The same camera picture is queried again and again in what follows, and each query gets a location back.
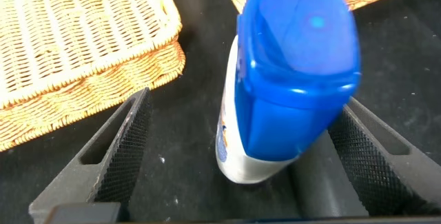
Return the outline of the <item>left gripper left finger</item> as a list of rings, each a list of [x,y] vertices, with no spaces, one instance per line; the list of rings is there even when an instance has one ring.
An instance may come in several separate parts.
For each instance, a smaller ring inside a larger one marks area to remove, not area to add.
[[[130,96],[29,205],[33,221],[43,223],[52,209],[69,203],[127,206],[139,176],[151,114],[149,89]]]

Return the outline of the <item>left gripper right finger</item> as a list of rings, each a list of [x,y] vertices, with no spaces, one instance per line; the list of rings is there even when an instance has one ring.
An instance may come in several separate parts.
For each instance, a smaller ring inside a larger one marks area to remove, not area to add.
[[[439,215],[440,165],[355,99],[328,133],[372,216]]]

